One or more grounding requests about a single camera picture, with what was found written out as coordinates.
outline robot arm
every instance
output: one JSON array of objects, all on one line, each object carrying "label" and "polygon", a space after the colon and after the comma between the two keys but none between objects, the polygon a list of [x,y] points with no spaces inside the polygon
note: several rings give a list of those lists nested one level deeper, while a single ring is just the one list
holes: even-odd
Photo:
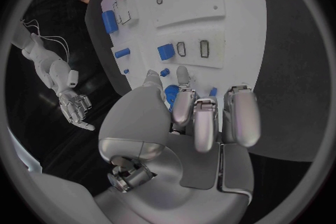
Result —
[{"label": "robot arm", "polygon": [[71,70],[68,63],[56,53],[45,49],[41,37],[30,34],[22,22],[16,29],[12,44],[22,50],[25,58],[34,62],[39,78],[59,97],[61,111],[69,123],[94,130],[93,125],[83,122],[85,114],[91,108],[88,97],[72,90],[78,84],[78,72]]}]

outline white wire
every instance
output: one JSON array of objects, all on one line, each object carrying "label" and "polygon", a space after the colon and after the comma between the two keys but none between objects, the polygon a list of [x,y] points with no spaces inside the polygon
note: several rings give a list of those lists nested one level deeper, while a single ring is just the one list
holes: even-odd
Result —
[{"label": "white wire", "polygon": [[[36,25],[28,25],[28,24],[32,23],[33,21],[36,21],[37,26],[36,26]],[[23,20],[22,20],[22,23],[23,23],[27,28],[28,28],[28,27],[35,27],[35,28],[37,28],[37,30],[38,30],[38,35],[39,35],[41,38],[43,38],[43,39],[47,39],[47,40],[50,40],[50,41],[55,41],[55,42],[60,43],[60,44],[62,45],[62,47],[64,48],[64,50],[66,51],[66,55],[67,55],[67,63],[69,63],[69,57],[70,57],[69,45],[68,45],[68,43],[66,42],[66,40],[65,40],[63,37],[61,37],[61,36],[41,36],[41,33],[40,33],[40,25],[39,25],[39,22],[38,22],[37,20],[31,20],[30,22],[25,22],[25,20],[23,19]],[[65,44],[66,44],[67,47],[65,47],[64,44],[61,43],[60,41],[55,40],[55,39],[50,39],[50,38],[61,38],[61,39],[65,42]]]}]

